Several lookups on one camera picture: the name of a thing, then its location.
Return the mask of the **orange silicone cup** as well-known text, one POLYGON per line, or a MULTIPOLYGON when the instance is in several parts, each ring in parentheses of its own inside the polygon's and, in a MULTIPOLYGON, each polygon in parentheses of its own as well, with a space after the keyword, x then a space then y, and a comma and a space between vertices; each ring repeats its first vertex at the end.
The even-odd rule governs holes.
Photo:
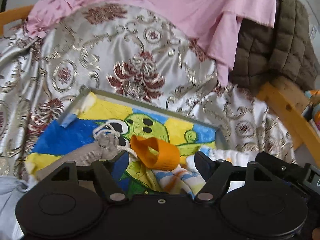
POLYGON ((133 135, 130 146, 149 169, 171 171, 180 163, 178 148, 156 137, 144 138, 133 135))

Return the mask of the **wooden bed rail left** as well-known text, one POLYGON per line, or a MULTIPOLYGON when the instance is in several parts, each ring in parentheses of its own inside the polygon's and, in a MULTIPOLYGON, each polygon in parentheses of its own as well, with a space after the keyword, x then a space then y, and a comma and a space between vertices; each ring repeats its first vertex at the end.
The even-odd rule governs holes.
POLYGON ((10 9, 0 13, 0 35, 4 33, 4 26, 14 22, 16 20, 26 20, 30 11, 33 9, 33 5, 10 9))

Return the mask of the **pink hanging sheet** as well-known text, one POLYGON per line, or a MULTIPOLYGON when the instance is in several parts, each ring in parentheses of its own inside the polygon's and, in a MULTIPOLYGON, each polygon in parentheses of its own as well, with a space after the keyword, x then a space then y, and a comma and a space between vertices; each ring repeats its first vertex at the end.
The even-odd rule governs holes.
POLYGON ((273 27, 276 15, 276 0, 40 0, 28 16, 27 33, 32 38, 44 37, 61 18, 102 1, 152 10, 196 38, 198 45, 215 60, 217 79, 223 86, 234 67, 242 20, 273 27))

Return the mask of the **brown quilted jacket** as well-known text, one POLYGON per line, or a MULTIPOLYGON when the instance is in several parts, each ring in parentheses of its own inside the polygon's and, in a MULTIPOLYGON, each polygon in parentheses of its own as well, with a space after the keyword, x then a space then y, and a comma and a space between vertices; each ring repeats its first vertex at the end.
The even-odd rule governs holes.
POLYGON ((277 0, 273 28, 242 21, 235 64, 229 74, 232 83, 257 90, 263 83, 284 76, 300 89, 310 90, 318 72, 308 12, 299 0, 277 0))

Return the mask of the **grey tray with cartoon lining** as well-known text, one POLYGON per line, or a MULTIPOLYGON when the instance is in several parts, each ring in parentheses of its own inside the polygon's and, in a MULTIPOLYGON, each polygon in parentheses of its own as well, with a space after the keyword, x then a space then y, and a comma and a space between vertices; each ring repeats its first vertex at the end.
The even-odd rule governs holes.
POLYGON ((215 134, 203 124, 88 93, 78 109, 48 126, 27 156, 25 168, 32 178, 42 180, 65 161, 87 166, 128 150, 112 171, 127 195, 194 196, 205 182, 187 162, 198 150, 213 149, 215 134))

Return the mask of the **floral satin bedspread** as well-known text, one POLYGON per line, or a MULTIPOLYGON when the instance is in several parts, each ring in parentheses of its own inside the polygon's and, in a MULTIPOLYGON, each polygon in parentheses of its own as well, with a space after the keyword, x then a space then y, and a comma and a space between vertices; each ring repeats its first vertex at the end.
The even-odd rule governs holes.
POLYGON ((89 87, 218 125, 231 149, 295 161, 267 104, 221 88, 194 39, 149 10, 105 3, 78 10, 45 38, 30 38, 25 24, 1 36, 1 174, 22 176, 40 135, 89 87))

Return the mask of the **beige linen pouch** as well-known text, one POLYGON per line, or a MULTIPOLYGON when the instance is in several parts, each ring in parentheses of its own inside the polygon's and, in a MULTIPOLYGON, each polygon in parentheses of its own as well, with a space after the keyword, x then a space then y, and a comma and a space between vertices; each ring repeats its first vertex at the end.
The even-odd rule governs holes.
POLYGON ((121 151, 127 151, 134 160, 137 155, 130 143, 123 137, 129 127, 119 119, 109 119, 93 130, 94 142, 82 146, 35 173, 37 180, 43 180, 60 165, 75 162, 78 166, 88 166, 96 160, 112 160, 121 151))

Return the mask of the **striped pastel sock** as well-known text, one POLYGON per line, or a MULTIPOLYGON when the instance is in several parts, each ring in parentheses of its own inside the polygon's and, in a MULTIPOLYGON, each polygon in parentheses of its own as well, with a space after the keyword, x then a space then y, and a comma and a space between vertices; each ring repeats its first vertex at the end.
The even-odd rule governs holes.
POLYGON ((200 174, 190 172, 180 165, 172 171, 152 172, 162 190, 169 194, 188 194, 194 198, 206 183, 200 174))

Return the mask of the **white gauze baby cloth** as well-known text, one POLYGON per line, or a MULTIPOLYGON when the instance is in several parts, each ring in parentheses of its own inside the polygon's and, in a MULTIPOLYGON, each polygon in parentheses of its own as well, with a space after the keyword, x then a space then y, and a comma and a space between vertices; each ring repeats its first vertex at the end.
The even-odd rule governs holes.
MULTIPOLYGON (((201 146, 200 151, 204 153, 212 161, 226 160, 233 164, 233 166, 246 167, 249 155, 247 153, 238 152, 235 150, 217 150, 208 146, 201 146)), ((186 167, 189 171, 199 173, 195 166, 195 155, 186 157, 186 167)))

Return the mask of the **colourful striped fabric bundle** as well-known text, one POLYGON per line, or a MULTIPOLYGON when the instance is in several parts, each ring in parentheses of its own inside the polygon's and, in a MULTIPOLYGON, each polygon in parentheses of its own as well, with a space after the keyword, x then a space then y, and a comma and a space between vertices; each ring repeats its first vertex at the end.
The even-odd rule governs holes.
POLYGON ((303 113, 304 117, 319 130, 319 90, 307 90, 305 96, 309 103, 303 113))

